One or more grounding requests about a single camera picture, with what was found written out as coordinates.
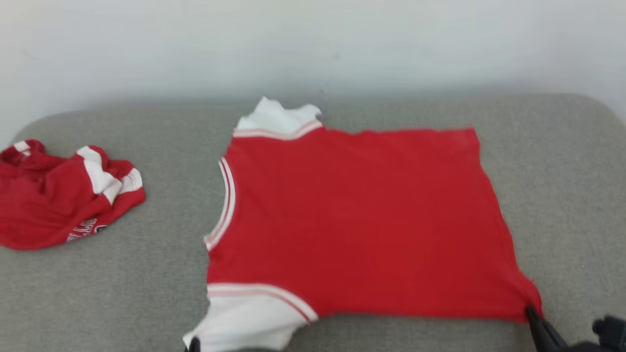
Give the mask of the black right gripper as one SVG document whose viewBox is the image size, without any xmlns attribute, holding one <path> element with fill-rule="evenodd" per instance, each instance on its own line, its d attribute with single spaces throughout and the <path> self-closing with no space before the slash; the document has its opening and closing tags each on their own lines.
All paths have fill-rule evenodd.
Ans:
<svg viewBox="0 0 626 352">
<path fill-rule="evenodd" d="M 525 308 L 526 319 L 537 352 L 606 352 L 603 346 L 592 342 L 581 342 L 568 346 L 557 330 L 542 318 L 532 306 Z"/>
</svg>

